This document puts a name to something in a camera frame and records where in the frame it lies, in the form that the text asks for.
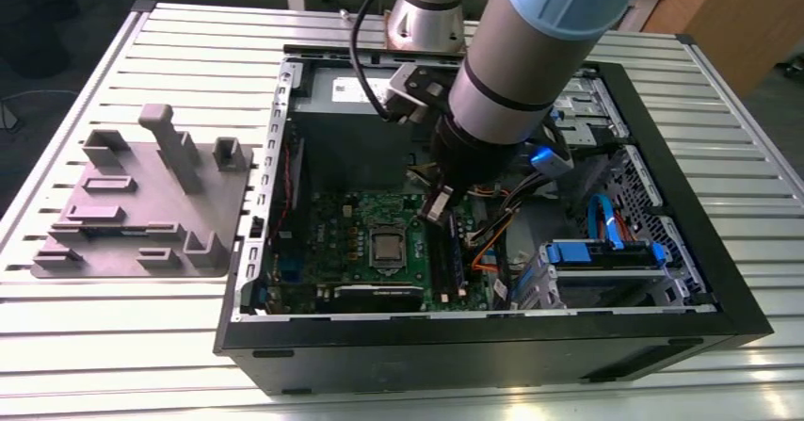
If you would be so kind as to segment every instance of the wooden cabinet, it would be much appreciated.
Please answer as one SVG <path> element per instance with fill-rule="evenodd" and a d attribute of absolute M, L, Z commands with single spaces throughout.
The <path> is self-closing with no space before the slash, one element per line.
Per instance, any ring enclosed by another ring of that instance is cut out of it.
<path fill-rule="evenodd" d="M 693 36 L 746 96 L 804 37 L 804 0 L 663 0 L 646 32 Z"/>

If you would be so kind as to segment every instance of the white label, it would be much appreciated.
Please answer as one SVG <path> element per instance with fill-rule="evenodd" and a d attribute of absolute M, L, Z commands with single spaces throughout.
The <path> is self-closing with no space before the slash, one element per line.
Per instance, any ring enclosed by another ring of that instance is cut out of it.
<path fill-rule="evenodd" d="M 378 95 L 381 102 L 386 102 L 389 79 L 369 79 L 369 86 Z M 338 77 L 333 82 L 334 103 L 369 103 L 366 92 L 357 77 Z"/>
<path fill-rule="evenodd" d="M 494 281 L 494 292 L 498 293 L 501 299 L 506 299 L 506 296 L 509 295 L 509 287 L 503 284 L 501 280 Z"/>

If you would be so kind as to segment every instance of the orange wire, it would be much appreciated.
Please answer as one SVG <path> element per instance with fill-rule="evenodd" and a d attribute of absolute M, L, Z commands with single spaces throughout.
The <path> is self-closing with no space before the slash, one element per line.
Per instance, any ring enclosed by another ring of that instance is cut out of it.
<path fill-rule="evenodd" d="M 511 222 L 514 221 L 514 216 L 511 216 L 511 218 L 509 219 L 509 221 L 506 222 L 506 224 L 503 225 L 503 227 L 498 230 L 498 232 L 494 234 L 494 237 L 491 238 L 490 243 L 487 244 L 487 246 L 483 248 L 483 250 L 478 253 L 478 256 L 475 256 L 475 259 L 473 260 L 473 270 L 477 269 L 482 269 L 482 270 L 490 270 L 489 268 L 485 268 L 487 266 L 485 265 L 479 265 L 478 263 L 481 262 L 481 258 L 483 258 L 485 254 L 487 254 L 487 251 L 490 251 L 491 246 L 494 245 L 494 242 L 498 240 L 498 238 L 501 237 L 501 234 L 503 234 L 503 232 L 506 231 L 506 229 L 509 228 L 509 225 L 511 225 Z"/>

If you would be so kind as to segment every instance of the black cable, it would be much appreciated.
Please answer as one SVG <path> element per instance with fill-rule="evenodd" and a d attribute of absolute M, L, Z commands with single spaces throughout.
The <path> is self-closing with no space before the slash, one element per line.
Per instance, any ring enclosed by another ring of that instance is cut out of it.
<path fill-rule="evenodd" d="M 386 107 L 382 105 L 381 99 L 378 99 L 378 95 L 373 91 L 371 86 L 369 85 L 369 80 L 366 79 L 366 72 L 363 71 L 363 66 L 361 65 L 361 61 L 358 58 L 358 38 L 361 33 L 361 25 L 363 24 L 363 19 L 366 19 L 366 14 L 369 13 L 369 9 L 373 6 L 375 0 L 363 0 L 363 5 L 361 6 L 361 10 L 358 12 L 358 17 L 355 18 L 355 25 L 353 25 L 353 35 L 350 36 L 350 59 L 353 61 L 353 68 L 355 69 L 355 73 L 358 76 L 358 81 L 363 88 L 363 92 L 366 93 L 366 97 L 369 98 L 369 102 L 373 104 L 375 110 L 378 110 L 378 114 L 385 120 L 391 119 L 391 114 Z"/>
<path fill-rule="evenodd" d="M 498 280 L 501 283 L 509 288 L 506 292 L 506 297 L 501 297 L 497 291 L 494 291 L 494 302 L 493 309 L 498 310 L 510 310 L 511 308 L 511 292 L 514 292 L 514 286 L 511 285 L 511 267 L 509 262 L 509 247 L 506 243 L 509 232 L 503 232 L 501 237 L 498 237 L 498 241 L 494 244 L 494 256 L 498 262 Z"/>

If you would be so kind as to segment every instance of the floor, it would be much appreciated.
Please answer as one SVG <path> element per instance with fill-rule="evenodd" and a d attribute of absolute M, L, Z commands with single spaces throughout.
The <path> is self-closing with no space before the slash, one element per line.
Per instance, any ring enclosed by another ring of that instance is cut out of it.
<path fill-rule="evenodd" d="M 79 17 L 57 25 L 65 45 L 73 55 L 71 68 L 45 80 L 29 80 L 14 74 L 0 61 L 0 97 L 31 89 L 81 91 L 95 69 L 98 60 L 113 40 L 135 0 L 78 0 Z M 191 4 L 215 4 L 237 7 L 286 8 L 286 0 L 162 0 Z M 355 11 L 362 0 L 307 0 L 309 9 Z M 394 0 L 382 0 L 390 8 Z M 467 0 L 467 17 L 478 19 L 483 1 Z M 33 94 L 10 101 L 15 115 L 25 127 L 14 135 L 0 131 L 0 216 L 14 199 L 37 159 L 59 126 L 74 97 L 70 94 Z M 799 174 L 804 174 L 804 149 L 801 134 L 804 131 L 804 84 L 794 82 L 779 73 L 771 73 L 759 89 L 746 100 L 746 105 L 759 120 L 782 153 Z"/>

